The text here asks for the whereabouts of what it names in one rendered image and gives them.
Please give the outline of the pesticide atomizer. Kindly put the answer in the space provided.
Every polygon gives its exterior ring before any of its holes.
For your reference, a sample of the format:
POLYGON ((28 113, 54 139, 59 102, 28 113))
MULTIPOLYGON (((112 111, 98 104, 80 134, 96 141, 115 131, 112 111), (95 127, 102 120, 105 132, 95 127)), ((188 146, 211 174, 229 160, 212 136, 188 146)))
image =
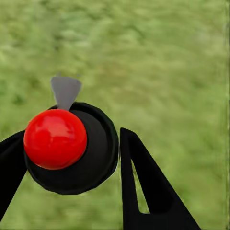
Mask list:
POLYGON ((56 105, 35 116, 23 137, 25 165, 45 190, 77 195, 116 172, 120 142, 112 120, 98 107, 74 102, 81 81, 53 76, 56 105))

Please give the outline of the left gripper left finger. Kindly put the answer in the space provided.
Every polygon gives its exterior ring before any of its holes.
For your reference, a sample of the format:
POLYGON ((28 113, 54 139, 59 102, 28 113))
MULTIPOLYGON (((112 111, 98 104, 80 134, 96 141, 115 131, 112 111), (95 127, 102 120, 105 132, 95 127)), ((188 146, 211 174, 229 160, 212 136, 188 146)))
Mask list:
POLYGON ((20 131, 0 142, 0 221, 26 173, 23 137, 20 131))

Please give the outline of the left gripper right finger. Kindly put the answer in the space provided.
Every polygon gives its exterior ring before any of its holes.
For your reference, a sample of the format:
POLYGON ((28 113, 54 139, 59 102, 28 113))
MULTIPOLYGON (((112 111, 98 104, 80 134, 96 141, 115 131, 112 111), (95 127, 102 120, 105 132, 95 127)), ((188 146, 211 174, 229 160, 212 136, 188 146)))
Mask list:
POLYGON ((138 135, 120 128, 124 230, 201 230, 138 135), (150 213, 138 209, 132 163, 150 213))

